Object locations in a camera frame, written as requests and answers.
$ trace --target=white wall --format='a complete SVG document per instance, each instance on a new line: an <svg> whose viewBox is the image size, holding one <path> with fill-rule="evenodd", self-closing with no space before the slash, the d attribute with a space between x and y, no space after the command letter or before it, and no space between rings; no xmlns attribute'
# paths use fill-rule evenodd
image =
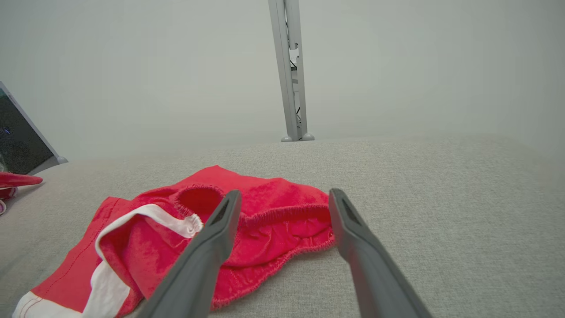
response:
<svg viewBox="0 0 565 318"><path fill-rule="evenodd" d="M317 139L497 133L565 162L562 0L301 0ZM278 141L266 0L3 0L0 80L70 160Z"/></svg>
<svg viewBox="0 0 565 318"><path fill-rule="evenodd" d="M69 160L278 141L266 1L2 0L0 80Z"/></svg>
<svg viewBox="0 0 565 318"><path fill-rule="evenodd" d="M565 162L565 1L301 0L300 11L316 137L495 133Z"/></svg>

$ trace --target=gray couch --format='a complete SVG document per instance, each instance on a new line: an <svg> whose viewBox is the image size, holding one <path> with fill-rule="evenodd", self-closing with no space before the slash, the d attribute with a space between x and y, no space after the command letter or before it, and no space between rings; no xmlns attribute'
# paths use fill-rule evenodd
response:
<svg viewBox="0 0 565 318"><path fill-rule="evenodd" d="M494 136L273 143L53 167L0 217L0 316L59 266L106 197L132 199L211 165L344 189L435 317L565 316L563 174ZM296 257L210 316L359 311L334 248Z"/></svg>

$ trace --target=red fabric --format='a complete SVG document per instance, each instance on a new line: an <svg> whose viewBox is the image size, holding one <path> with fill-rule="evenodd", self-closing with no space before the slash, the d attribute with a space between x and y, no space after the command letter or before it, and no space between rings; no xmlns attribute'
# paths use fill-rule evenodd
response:
<svg viewBox="0 0 565 318"><path fill-rule="evenodd" d="M281 178L241 176L214 166L132 201L104 201L80 243L32 292L82 312L90 277L101 262L94 241L103 228L146 204L156 204L178 219L195 213L205 223L234 189L241 191L241 214L232 254L218 275L212 309L251 293L294 255L334 244L327 194ZM190 240L142 215L101 238L99 247L106 261L131 288L119 315L133 311L143 297L151 297Z"/></svg>
<svg viewBox="0 0 565 318"><path fill-rule="evenodd" d="M0 200L5 200L11 197L15 197L17 192L18 192L18 188L16 187L0 189Z"/></svg>
<svg viewBox="0 0 565 318"><path fill-rule="evenodd" d="M0 188L28 186L41 183L42 181L42 178L34 175L0 172Z"/></svg>

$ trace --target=red object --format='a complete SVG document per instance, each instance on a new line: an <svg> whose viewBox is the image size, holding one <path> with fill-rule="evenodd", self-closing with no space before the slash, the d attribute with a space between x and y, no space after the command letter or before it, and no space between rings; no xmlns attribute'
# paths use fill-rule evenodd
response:
<svg viewBox="0 0 565 318"><path fill-rule="evenodd" d="M41 183L42 181L42 178L35 177L34 175L0 172L0 188L28 186Z"/></svg>
<svg viewBox="0 0 565 318"><path fill-rule="evenodd" d="M142 298L151 297L233 189L241 191L241 214L232 254L218 275L213 310L257 289L294 255L334 244L327 194L281 178L209 167L131 201L106 199L82 240L55 273L22 297L14 316L49 310L60 315L130 313Z"/></svg>

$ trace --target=white trim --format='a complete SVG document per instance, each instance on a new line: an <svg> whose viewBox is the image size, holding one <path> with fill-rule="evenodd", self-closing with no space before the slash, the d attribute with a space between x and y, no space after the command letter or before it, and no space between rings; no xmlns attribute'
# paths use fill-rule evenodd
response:
<svg viewBox="0 0 565 318"><path fill-rule="evenodd" d="M90 279L92 291L82 313L83 317L114 317L127 299L131 288L118 277L106 261L100 250L100 240L138 214L150 217L184 238L194 237L204 227L202 220L196 214L180 220L172 217L156 204L143 205L110 223L100 232L94 244L102 262L96 267Z"/></svg>
<svg viewBox="0 0 565 318"><path fill-rule="evenodd" d="M163 210L160 206L156 204L146 204L141 207L130 211L129 213L119 217L110 225L106 226L96 238L96 243L94 247L96 248L96 253L102 260L106 260L104 254L100 250L100 240L108 233L126 224L135 215L144 215L153 219L153 221L163 225L174 231L176 234L184 238L192 238L196 233L200 232L204 227L202 220L196 214L187 216L183 220L172 217L169 213Z"/></svg>
<svg viewBox="0 0 565 318"><path fill-rule="evenodd" d="M106 261L96 267L90 279L92 291L82 317L115 317L129 295L129 288Z"/></svg>
<svg viewBox="0 0 565 318"><path fill-rule="evenodd" d="M0 216L3 215L6 210L8 210L6 203L4 203L4 201L0 200Z"/></svg>
<svg viewBox="0 0 565 318"><path fill-rule="evenodd" d="M48 317L48 318L80 318L80 313L58 303L41 298L31 291L25 294L20 301L12 318L20 317Z"/></svg>
<svg viewBox="0 0 565 318"><path fill-rule="evenodd" d="M18 187L13 187L12 192L10 192L10 197L16 197L18 193L20 193L20 190L18 189L19 189Z"/></svg>

